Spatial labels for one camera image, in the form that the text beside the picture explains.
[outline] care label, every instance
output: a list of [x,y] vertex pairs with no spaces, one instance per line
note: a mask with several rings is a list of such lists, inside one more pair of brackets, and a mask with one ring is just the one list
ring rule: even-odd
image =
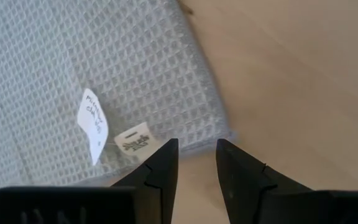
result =
[[96,165],[106,144],[109,128],[98,97],[90,89],[85,89],[77,114],[77,123],[89,138],[92,164]]
[[146,122],[117,135],[114,141],[122,152],[128,156],[137,156],[140,161],[146,160],[161,147]]

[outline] handwritten tag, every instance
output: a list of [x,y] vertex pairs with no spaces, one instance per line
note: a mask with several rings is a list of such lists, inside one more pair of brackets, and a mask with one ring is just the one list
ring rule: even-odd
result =
[[96,165],[106,144],[109,128],[98,97],[90,89],[85,89],[77,114],[77,123],[89,138],[92,164]]
[[137,156],[140,161],[149,158],[162,146],[150,133],[146,122],[117,135],[114,141],[122,152]]

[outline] light wood surface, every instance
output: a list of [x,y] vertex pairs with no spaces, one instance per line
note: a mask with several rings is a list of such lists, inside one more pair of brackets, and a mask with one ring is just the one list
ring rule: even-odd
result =
[[[237,144],[313,189],[358,189],[358,1],[182,0]],[[180,162],[174,223],[228,223],[214,154]]]

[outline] fabric label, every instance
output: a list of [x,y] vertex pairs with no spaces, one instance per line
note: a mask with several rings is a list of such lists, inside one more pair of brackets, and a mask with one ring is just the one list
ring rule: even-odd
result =
[[92,165],[96,165],[106,144],[109,128],[98,97],[90,89],[85,89],[77,114],[77,123],[89,138]]
[[137,156],[140,161],[146,160],[161,147],[146,122],[117,135],[114,141],[122,152],[128,156]]

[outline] black device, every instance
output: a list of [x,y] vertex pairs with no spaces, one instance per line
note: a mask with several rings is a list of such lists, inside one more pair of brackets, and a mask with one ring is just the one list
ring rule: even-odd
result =
[[[231,224],[358,223],[358,191],[314,191],[227,140],[218,140],[219,184]],[[111,187],[0,189],[0,223],[170,223],[178,175],[171,139]]]

